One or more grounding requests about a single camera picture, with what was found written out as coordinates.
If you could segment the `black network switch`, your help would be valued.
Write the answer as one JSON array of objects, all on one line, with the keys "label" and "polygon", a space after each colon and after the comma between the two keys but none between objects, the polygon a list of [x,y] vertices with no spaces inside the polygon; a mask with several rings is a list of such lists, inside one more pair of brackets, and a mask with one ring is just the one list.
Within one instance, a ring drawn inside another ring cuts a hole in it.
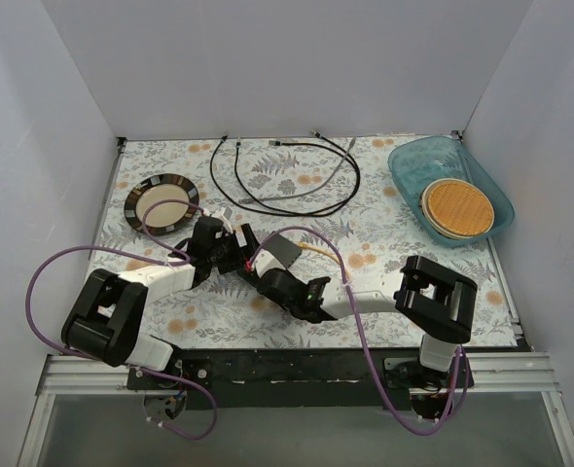
[{"label": "black network switch", "polygon": [[303,253],[302,247],[282,234],[275,234],[269,238],[262,250],[269,252],[286,269],[292,267]]}]

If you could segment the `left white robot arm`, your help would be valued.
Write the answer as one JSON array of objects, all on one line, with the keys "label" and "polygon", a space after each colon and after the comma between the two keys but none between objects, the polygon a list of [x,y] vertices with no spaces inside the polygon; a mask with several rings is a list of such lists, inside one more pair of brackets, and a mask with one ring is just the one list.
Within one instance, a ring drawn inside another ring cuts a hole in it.
[{"label": "left white robot arm", "polygon": [[112,367],[148,368],[158,387],[173,388],[183,367],[171,357],[170,343],[140,331],[145,306],[198,287],[214,269],[244,270],[258,246],[248,224],[237,233],[222,219],[203,216],[164,264],[120,273],[94,270],[62,327],[62,342]]}]

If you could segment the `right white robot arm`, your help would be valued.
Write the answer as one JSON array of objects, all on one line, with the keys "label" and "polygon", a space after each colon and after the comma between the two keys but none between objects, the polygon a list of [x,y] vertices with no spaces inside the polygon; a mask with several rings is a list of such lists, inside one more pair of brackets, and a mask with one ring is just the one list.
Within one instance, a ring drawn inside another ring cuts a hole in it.
[{"label": "right white robot arm", "polygon": [[303,282],[264,250],[244,267],[243,277],[259,294],[311,324],[354,311],[402,314],[424,333],[415,372],[427,386],[450,376],[456,349],[471,339],[477,283],[422,256],[410,256],[401,269],[381,276]]}]

